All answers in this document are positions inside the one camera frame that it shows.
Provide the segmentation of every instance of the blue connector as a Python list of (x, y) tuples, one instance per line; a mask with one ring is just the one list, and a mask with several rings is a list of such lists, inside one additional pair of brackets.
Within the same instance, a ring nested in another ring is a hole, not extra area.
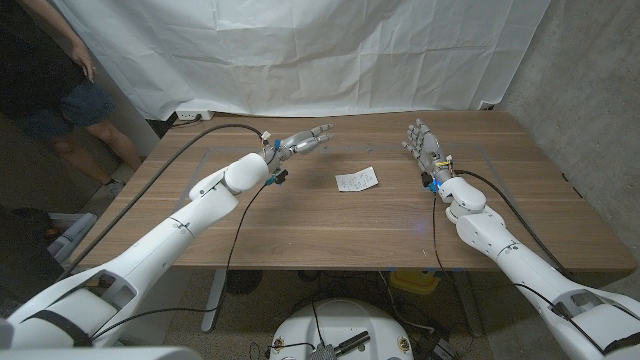
[[(280, 147), (280, 139), (276, 139), (276, 141), (273, 142), (273, 151), (278, 151), (278, 148)], [(269, 186), (271, 184), (273, 184), (274, 182), (276, 182), (276, 177), (275, 176), (271, 176), (269, 178), (269, 180), (265, 181), (264, 185), (265, 186)]]
[(426, 189), (431, 192), (437, 193), (440, 186), (442, 186), (442, 181), (436, 181), (436, 179), (433, 179), (433, 182), (429, 184), (429, 187)]

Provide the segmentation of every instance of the paper note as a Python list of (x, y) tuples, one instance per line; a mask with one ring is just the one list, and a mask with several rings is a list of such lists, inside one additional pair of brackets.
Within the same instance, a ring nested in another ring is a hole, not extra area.
[(369, 166), (355, 174), (336, 175), (338, 190), (340, 191), (362, 191), (378, 183), (373, 167)]

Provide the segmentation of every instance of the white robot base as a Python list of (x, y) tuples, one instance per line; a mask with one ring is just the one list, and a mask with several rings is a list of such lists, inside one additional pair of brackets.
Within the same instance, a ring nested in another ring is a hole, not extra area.
[[(272, 346), (284, 347), (271, 348), (270, 359), (413, 359), (409, 337), (402, 326), (373, 305), (352, 299), (329, 299), (313, 305), (318, 324), (312, 305), (295, 312), (276, 331)], [(318, 336), (318, 328), (324, 346)], [(365, 331), (369, 339), (360, 341), (360, 346), (344, 344)], [(286, 347), (298, 343), (313, 344), (317, 349), (314, 353), (309, 345)]]

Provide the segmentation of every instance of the black cable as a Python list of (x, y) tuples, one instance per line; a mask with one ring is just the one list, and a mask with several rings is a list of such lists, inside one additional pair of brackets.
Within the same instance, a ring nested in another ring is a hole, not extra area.
[(179, 123), (179, 124), (173, 124), (173, 125), (171, 125), (171, 128), (173, 129), (173, 128), (177, 128), (177, 127), (180, 127), (180, 126), (190, 125), (190, 124), (193, 124), (193, 123), (200, 122), (200, 120), (202, 120), (202, 115), (198, 114), (198, 115), (196, 115), (196, 117), (193, 120), (185, 121), (185, 122)]
[(438, 260), (438, 265), (440, 265), (440, 270), (444, 273), (444, 275), (455, 285), (455, 281), (453, 278), (444, 271), (444, 266), (442, 266), (442, 262), (440, 261), (440, 256), (438, 256), (438, 246), (436, 245), (436, 200), (438, 200), (438, 194), (433, 193), (433, 210), (431, 212), (431, 227), (433, 228), (433, 253), (436, 254), (436, 260)]
[[(240, 224), (238, 224), (238, 231), (236, 231), (236, 237), (233, 239), (233, 245), (231, 245), (231, 251), (229, 251), (229, 258), (227, 259), (227, 266), (225, 267), (224, 270), (224, 285), (223, 288), (226, 288), (227, 286), (227, 274), (229, 273), (229, 265), (231, 264), (231, 255), (233, 255), (233, 249), (235, 249), (236, 247), (236, 242), (238, 241), (238, 234), (240, 233), (240, 228), (242, 227), (242, 221), (244, 220), (244, 216), (247, 215), (247, 211), (249, 210), (249, 207), (251, 206), (251, 204), (253, 204), (253, 201), (258, 197), (258, 195), (260, 194), (260, 192), (262, 191), (262, 189), (264, 189), (267, 185), (264, 184), (262, 185), (262, 187), (258, 190), (258, 192), (253, 196), (253, 198), (251, 199), (251, 201), (249, 201), (249, 204), (247, 205), (247, 207), (244, 209), (244, 213), (242, 213), (242, 218), (240, 218)], [(141, 316), (146, 316), (146, 315), (151, 315), (151, 314), (156, 314), (156, 313), (161, 313), (161, 312), (168, 312), (168, 311), (191, 311), (191, 312), (199, 312), (199, 313), (208, 313), (208, 312), (212, 312), (212, 311), (216, 311), (218, 308), (220, 308), (220, 306), (222, 306), (222, 302), (224, 301), (225, 298), (225, 294), (226, 292), (222, 293), (222, 297), (220, 298), (220, 301), (218, 302), (218, 305), (212, 309), (195, 309), (195, 308), (184, 308), (184, 307), (176, 307), (176, 308), (166, 308), (166, 309), (157, 309), (157, 310), (151, 310), (151, 311), (146, 311), (143, 313), (140, 313), (138, 315), (134, 315), (134, 316), (130, 316), (124, 320), (118, 321), (117, 323), (109, 326), (108, 328), (98, 332), (97, 334), (93, 335), (91, 337), (91, 341), (99, 338), (100, 336), (102, 336), (103, 334), (105, 334), (106, 332), (128, 322), (134, 319), (137, 319)]]
[(107, 227), (105, 227), (104, 230), (100, 232), (100, 234), (82, 251), (82, 253), (78, 255), (78, 257), (71, 263), (71, 265), (69, 265), (69, 267), (62, 273), (62, 275), (60, 275), (58, 279), (56, 279), (56, 282), (62, 279), (65, 279), (67, 276), (69, 276), (69, 274), (71, 274), (73, 269), (75, 269), (76, 266), (80, 264), (82, 259), (84, 259), (89, 254), (89, 252), (91, 252), (91, 250), (93, 250), (93, 248), (95, 248), (96, 245), (98, 245), (98, 243), (107, 235), (107, 233), (109, 233), (109, 231), (113, 229), (113, 227), (118, 223), (118, 221), (120, 221), (120, 219), (122, 219), (122, 217), (133, 207), (133, 205), (135, 205), (135, 203), (138, 202), (138, 200), (140, 200), (142, 195), (144, 195), (147, 192), (147, 190), (149, 190), (151, 185), (153, 185), (153, 183), (155, 183), (156, 180), (158, 180), (160, 175), (162, 175), (162, 173), (164, 173), (164, 171), (167, 170), (169, 165), (171, 165), (171, 163), (176, 158), (178, 158), (178, 156), (180, 156), (191, 145), (193, 145), (196, 141), (200, 140), (202, 137), (204, 137), (208, 133), (216, 130), (224, 129), (224, 128), (243, 128), (243, 129), (251, 130), (254, 133), (258, 134), (258, 137), (260, 138), (260, 142), (262, 142), (262, 133), (258, 129), (249, 125), (244, 125), (244, 124), (216, 125), (198, 134), (196, 137), (194, 137), (188, 143), (182, 146), (175, 154), (173, 154), (173, 156), (169, 160), (167, 160), (166, 163), (164, 163), (164, 165), (162, 165), (162, 167), (155, 173), (155, 175), (153, 175), (153, 177), (147, 182), (147, 184), (145, 184), (145, 186), (138, 192), (138, 194), (136, 194), (136, 196), (127, 204), (127, 206), (125, 206), (124, 209), (122, 209), (120, 213), (116, 215), (116, 217), (109, 223), (109, 225), (107, 225)]
[(274, 148), (274, 149), (273, 149), (273, 156), (271, 157), (271, 160), (269, 160), (269, 161), (267, 162), (267, 166), (271, 165), (271, 162), (273, 161), (273, 159), (275, 159), (275, 158), (276, 158), (276, 154), (277, 154), (277, 153), (278, 153), (278, 149), (275, 149), (275, 148)]
[(491, 181), (485, 179), (484, 177), (482, 177), (482, 176), (480, 176), (480, 175), (478, 175), (478, 174), (476, 174), (474, 172), (467, 171), (467, 170), (456, 170), (455, 172), (456, 172), (456, 174), (466, 174), (466, 175), (473, 176), (476, 179), (479, 179), (480, 181), (482, 181), (485, 184), (489, 185), (496, 193), (498, 193), (498, 195), (500, 195), (500, 197), (502, 198), (502, 200), (504, 200), (504, 202), (507, 204), (507, 206), (509, 206), (509, 209), (511, 209), (513, 214), (518, 218), (518, 220), (520, 221), (522, 226), (524, 226), (524, 228), (527, 229), (527, 232), (529, 233), (529, 235), (531, 235), (533, 240), (535, 240), (535, 242), (538, 244), (538, 246), (540, 246), (542, 251), (544, 251), (544, 253), (547, 254), (547, 256), (549, 256), (551, 261), (553, 261), (558, 266), (558, 268), (560, 269), (560, 272), (562, 273), (562, 275), (564, 275), (565, 277), (569, 278), (570, 280), (574, 279), (573, 278), (573, 274), (569, 270), (567, 270), (555, 256), (553, 256), (553, 253), (544, 245), (544, 243), (542, 242), (542, 240), (540, 240), (540, 238), (535, 233), (535, 231), (533, 231), (533, 229), (529, 226), (529, 224), (520, 215), (520, 213), (515, 208), (515, 206), (513, 206), (513, 204), (509, 200), (509, 198), (507, 198), (507, 196), (500, 189), (498, 189), (497, 186), (495, 186)]
[(249, 344), (249, 360), (253, 360), (253, 346), (256, 346), (256, 348), (258, 348), (258, 358), (260, 358), (260, 345), (258, 345), (258, 343), (256, 343), (255, 341), (252, 341), (251, 344)]
[[(464, 170), (457, 170), (458, 173), (466, 173), (469, 174), (468, 171), (464, 171)], [(436, 259), (438, 258), (438, 253), (437, 253), (437, 247), (436, 247), (436, 237), (435, 237), (435, 223), (436, 223), (436, 219), (435, 219), (435, 198), (434, 198), (434, 210), (433, 210), (433, 228), (434, 228), (434, 237), (433, 237), (433, 248), (434, 248), (434, 252), (436, 253)], [(440, 270), (442, 270), (444, 272), (444, 268), (442, 267), (442, 263), (440, 263), (440, 260), (438, 259), (438, 264), (440, 265)], [(551, 306), (557, 314), (559, 314), (563, 319), (567, 320), (569, 323), (571, 323), (571, 325), (573, 325), (580, 333), (582, 333), (582, 335), (584, 335), (585, 338), (587, 338), (587, 340), (589, 340), (589, 342), (596, 347), (596, 349), (598, 349), (598, 351), (600, 351), (600, 353), (602, 355), (605, 355), (604, 350), (584, 331), (582, 330), (582, 328), (580, 326), (578, 326), (578, 324), (576, 324), (569, 315), (565, 314), (558, 306), (556, 306), (554, 303), (552, 303), (551, 301), (549, 301), (549, 299), (547, 299), (546, 297), (544, 297), (542, 294), (540, 294), (539, 292), (537, 292), (536, 290), (528, 287), (527, 285), (524, 284), (516, 284), (516, 283), (511, 283), (508, 285), (501, 285), (501, 286), (495, 286), (495, 287), (491, 287), (491, 288), (485, 288), (485, 289), (473, 289), (473, 290), (489, 290), (489, 289), (496, 289), (496, 288), (500, 288), (500, 287), (505, 287), (505, 286), (517, 286), (517, 287), (522, 287), (525, 288), (529, 291), (531, 291), (533, 294), (537, 295), (538, 297), (540, 297), (542, 300), (544, 300), (547, 304), (549, 304), (549, 306)]]
[(313, 296), (311, 297), (311, 308), (313, 309), (313, 317), (316, 318), (316, 328), (318, 329), (318, 336), (320, 337), (320, 344), (324, 346), (324, 339), (320, 333), (320, 323), (318, 322), (318, 313), (316, 313), (316, 306), (313, 303)]
[[(359, 280), (359, 281), (364, 281), (367, 282), (369, 284), (372, 284), (375, 288), (375, 290), (377, 290), (378, 292), (378, 296), (382, 299), (382, 304), (385, 305), (387, 307), (387, 311), (389, 313), (391, 313), (393, 315), (393, 317), (398, 320), (398, 322), (407, 322), (406, 320), (404, 320), (404, 318), (402, 318), (402, 316), (398, 313), (399, 311), (401, 311), (403, 309), (404, 306), (411, 306), (415, 309), (417, 309), (421, 315), (428, 321), (428, 322), (433, 322), (433, 319), (431, 319), (429, 316), (427, 316), (418, 306), (411, 304), (411, 303), (401, 303), (399, 301), (396, 301), (395, 304), (392, 303), (391, 301), (393, 300), (393, 296), (390, 294), (390, 289), (389, 289), (389, 284), (386, 283), (387, 287), (380, 287), (379, 284), (380, 282), (376, 282), (373, 281), (371, 279), (365, 278), (365, 277), (359, 277), (359, 276), (332, 276), (327, 274), (326, 272), (322, 272), (322, 275), (327, 276), (329, 278), (333, 278), (333, 279), (340, 279), (340, 280)], [(318, 279), (319, 281), (319, 290), (316, 291), (315, 293), (313, 293), (312, 295), (309, 295), (301, 300), (299, 300), (296, 304), (294, 304), (294, 306), (292, 307), (292, 310), (290, 312), (290, 315), (293, 314), (296, 309), (298, 309), (300, 307), (300, 304), (304, 303), (305, 301), (309, 300), (310, 298), (316, 298), (317, 295), (319, 294), (324, 294), (327, 297), (341, 297), (344, 296), (342, 294), (339, 293), (333, 293), (331, 290), (331, 286), (332, 285), (342, 285), (342, 283), (340, 282), (332, 282), (330, 284), (328, 284), (326, 287), (323, 287), (322, 284), (320, 283), (320, 279)], [(423, 325), (419, 325), (419, 324), (414, 324), (414, 323), (410, 323), (409, 325), (416, 327), (417, 329), (422, 329), (424, 326)]]
[(555, 311), (556, 311), (556, 313), (560, 314), (560, 316), (561, 316), (563, 319), (565, 319), (565, 320), (567, 320), (568, 322), (570, 322), (570, 323), (571, 323), (571, 325), (573, 325), (573, 327), (575, 327), (578, 331), (580, 331), (580, 333), (582, 333), (582, 335), (584, 335), (584, 337), (586, 337), (586, 338), (587, 338), (587, 340), (589, 340), (589, 342), (590, 342), (593, 346), (595, 346), (595, 348), (596, 348), (596, 349), (598, 349), (598, 351), (600, 351), (600, 353), (601, 353), (602, 355), (605, 355), (604, 349), (602, 349), (602, 348), (600, 347), (600, 345), (598, 345), (598, 344), (595, 342), (595, 340), (593, 340), (593, 339), (591, 338), (591, 336), (589, 336), (589, 335), (588, 335), (584, 330), (582, 330), (582, 328), (581, 328), (580, 326), (578, 326), (578, 324), (576, 324), (576, 323), (573, 321), (573, 319), (571, 319), (571, 316), (570, 316), (570, 315), (565, 314), (565, 313), (562, 311), (562, 309), (560, 309), (556, 304), (552, 303), (551, 301), (549, 301), (549, 299), (547, 299), (546, 297), (544, 297), (544, 296), (543, 296), (542, 294), (540, 294), (539, 292), (537, 292), (537, 291), (533, 290), (532, 288), (528, 287), (527, 285), (524, 285), (524, 284), (515, 284), (515, 283), (514, 283), (514, 284), (511, 284), (511, 285), (513, 285), (513, 286), (518, 286), (518, 287), (522, 287), (522, 288), (525, 288), (525, 289), (527, 289), (527, 290), (531, 291), (532, 293), (536, 294), (540, 299), (544, 300), (544, 302), (546, 302), (547, 304), (549, 304), (549, 306), (551, 306), (551, 307), (553, 308), (553, 310), (555, 310)]
[(467, 345), (467, 347), (464, 349), (464, 352), (461, 354), (456, 354), (454, 356), (454, 358), (457, 358), (459, 360), (461, 360), (465, 355), (467, 355), (469, 353), (469, 350), (471, 349), (471, 346), (473, 346), (473, 342), (475, 341), (475, 336), (473, 335), (473, 333), (471, 332), (471, 330), (469, 330), (469, 325), (467, 323), (455, 323), (451, 326), (449, 326), (449, 330), (447, 331), (447, 333), (449, 334), (449, 339), (451, 339), (451, 331), (453, 331), (453, 329), (456, 326), (464, 326), (464, 329), (467, 331), (467, 335), (471, 338), (471, 341), (469, 342), (469, 345)]
[(405, 323), (407, 325), (411, 325), (411, 326), (413, 326), (415, 328), (418, 328), (418, 329), (427, 330), (427, 331), (429, 331), (429, 334), (432, 334), (435, 331), (435, 328), (433, 326), (416, 324), (416, 323), (411, 322), (409, 320), (406, 320), (405, 318), (400, 316), (400, 313), (398, 312), (398, 308), (396, 307), (395, 300), (393, 299), (393, 294), (391, 293), (391, 287), (389, 286), (389, 282), (384, 278), (384, 275), (382, 275), (382, 271), (378, 271), (378, 274), (380, 275), (380, 278), (382, 279), (382, 282), (384, 283), (385, 287), (387, 288), (387, 293), (389, 295), (389, 299), (391, 300), (391, 307), (393, 309), (393, 313), (395, 314), (396, 318), (400, 322), (403, 322), (403, 323)]
[(313, 346), (313, 344), (311, 344), (311, 343), (296, 343), (296, 344), (289, 344), (289, 345), (282, 345), (282, 346), (271, 346), (271, 345), (269, 345), (269, 346), (267, 346), (267, 350), (270, 350), (270, 349), (280, 350), (280, 349), (284, 349), (286, 347), (294, 347), (294, 346), (302, 346), (302, 345), (311, 346), (311, 350), (315, 350), (316, 349), (316, 347)]

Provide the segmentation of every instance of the yellow object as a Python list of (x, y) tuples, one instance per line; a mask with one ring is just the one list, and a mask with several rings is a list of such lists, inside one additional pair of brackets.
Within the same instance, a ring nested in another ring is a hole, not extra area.
[(394, 271), (389, 281), (391, 286), (418, 295), (431, 294), (440, 278), (432, 271)]

